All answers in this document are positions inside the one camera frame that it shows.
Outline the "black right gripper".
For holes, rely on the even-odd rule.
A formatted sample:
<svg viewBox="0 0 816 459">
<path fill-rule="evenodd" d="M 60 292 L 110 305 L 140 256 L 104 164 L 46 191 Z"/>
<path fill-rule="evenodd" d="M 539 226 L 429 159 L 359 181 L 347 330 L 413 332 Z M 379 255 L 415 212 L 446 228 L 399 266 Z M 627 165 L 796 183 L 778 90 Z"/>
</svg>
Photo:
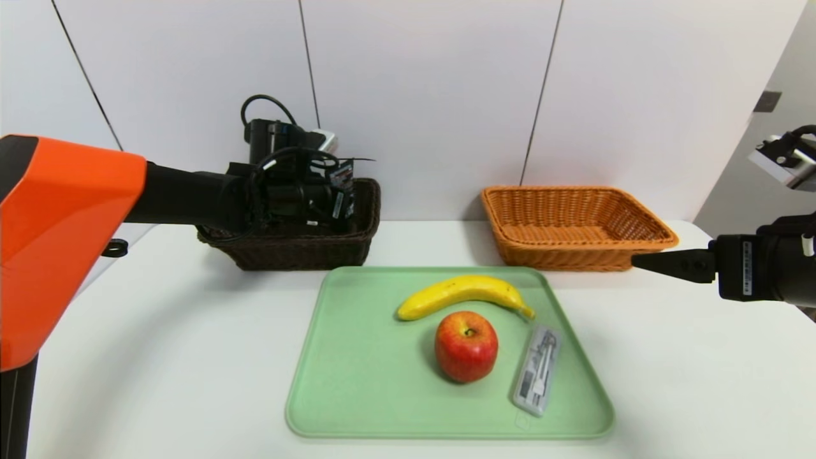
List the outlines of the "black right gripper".
<svg viewBox="0 0 816 459">
<path fill-rule="evenodd" d="M 630 264 L 694 284 L 711 284 L 717 275 L 719 294 L 727 300 L 775 300 L 814 308 L 811 239 L 801 235 L 722 235 L 713 247 L 716 258 L 711 250 L 696 248 L 635 254 Z"/>
</svg>

